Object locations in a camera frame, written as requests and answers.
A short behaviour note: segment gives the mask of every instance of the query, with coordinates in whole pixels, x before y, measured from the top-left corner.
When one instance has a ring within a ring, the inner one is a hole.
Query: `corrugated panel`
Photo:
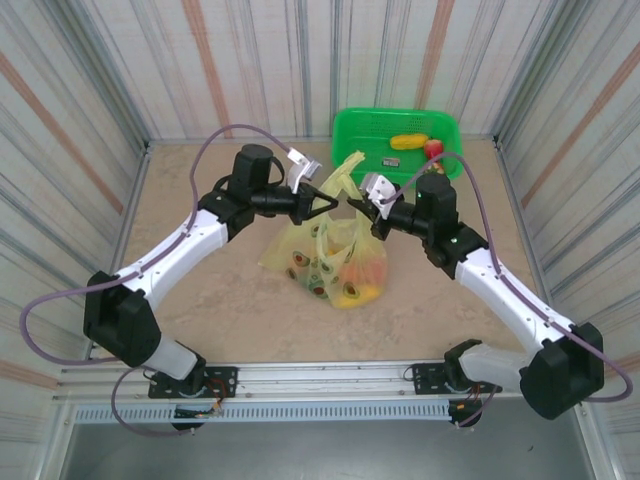
[[[492,133],[562,2],[71,5],[151,136],[180,140],[204,138],[230,122],[326,136],[335,114],[349,106],[445,110],[465,133]]]
[[[555,307],[640,382],[640,2],[574,8],[500,133]],[[623,387],[609,372],[607,392]],[[640,393],[603,408],[629,477]]]
[[[204,411],[193,405],[190,410]],[[175,405],[123,405],[118,414],[129,423],[192,423],[175,418]],[[202,421],[233,422],[321,422],[353,420],[444,420],[449,421],[448,400],[378,400],[333,402],[228,403]],[[82,405],[77,424],[116,423],[110,405]]]
[[[43,2],[0,4],[0,471],[33,478],[58,368],[22,341],[33,298],[109,268],[141,144],[124,134]],[[52,354],[80,358],[83,299],[30,318]]]

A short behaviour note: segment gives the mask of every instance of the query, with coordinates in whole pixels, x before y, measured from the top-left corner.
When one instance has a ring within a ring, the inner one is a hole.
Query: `green plastic tray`
[[[365,154],[365,160],[351,174],[356,184],[360,184],[365,174],[376,172],[403,185],[427,161],[421,148],[393,150],[389,146],[391,137],[408,133],[425,133],[429,138],[442,140],[445,152],[462,155],[460,130],[451,115],[429,110],[347,108],[336,115],[333,124],[331,159],[338,166],[360,150]],[[444,158],[442,167],[450,179],[459,176],[463,170],[455,158]]]

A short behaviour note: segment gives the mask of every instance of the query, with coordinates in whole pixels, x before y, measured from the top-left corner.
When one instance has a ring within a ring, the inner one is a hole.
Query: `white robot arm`
[[[481,298],[524,347],[525,353],[497,350],[473,339],[454,347],[445,354],[444,366],[452,389],[489,382],[521,391],[537,413],[553,419],[603,387],[602,360],[551,328],[551,322],[602,351],[600,332],[555,312],[492,258],[487,241],[459,222],[456,192],[446,176],[420,176],[415,203],[402,196],[388,201],[396,188],[379,174],[365,176],[360,189],[363,200],[349,203],[372,221],[375,237],[385,240],[395,229],[420,238],[431,263]]]
[[[144,257],[114,276],[98,272],[88,285],[131,277],[117,287],[87,294],[84,333],[127,365],[144,366],[182,382],[185,393],[202,387],[205,361],[195,352],[162,334],[154,311],[171,288],[203,258],[231,241],[254,216],[288,215],[299,225],[329,211],[338,201],[311,185],[320,164],[295,149],[288,157],[294,166],[284,181],[284,169],[273,152],[261,145],[245,145],[236,155],[231,175],[218,182],[198,202],[189,218]],[[282,180],[269,183],[271,165]],[[313,208],[315,199],[325,206]],[[152,268],[143,266],[153,263]]]

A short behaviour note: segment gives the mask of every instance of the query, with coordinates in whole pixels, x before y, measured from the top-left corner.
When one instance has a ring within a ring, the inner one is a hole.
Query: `beige tabletop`
[[[197,172],[200,195],[230,173],[240,144],[213,145]],[[329,143],[299,143],[299,150],[331,172]],[[157,146],[145,180],[126,263],[171,233],[189,212],[187,175],[198,145]],[[274,151],[288,161],[281,152]],[[501,260],[525,284],[533,282],[491,142],[464,142],[487,205]],[[462,221],[483,233],[471,185],[453,182]],[[303,362],[441,358],[451,346],[479,338],[494,347],[521,349],[515,336],[475,295],[434,268],[420,241],[392,232],[385,242],[387,289],[360,308],[338,310],[311,296],[258,259],[289,220],[255,222],[188,273],[156,311],[160,328],[209,362]]]

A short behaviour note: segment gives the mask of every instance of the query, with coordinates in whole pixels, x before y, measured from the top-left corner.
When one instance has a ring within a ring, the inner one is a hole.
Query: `plastic bag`
[[[361,199],[349,174],[363,160],[362,152],[350,155],[320,190],[334,198],[345,191]],[[357,211],[355,218],[340,220],[323,213],[302,225],[285,227],[262,255],[260,265],[285,273],[336,308],[364,305],[382,294],[387,278],[387,254],[370,228],[370,220]]]

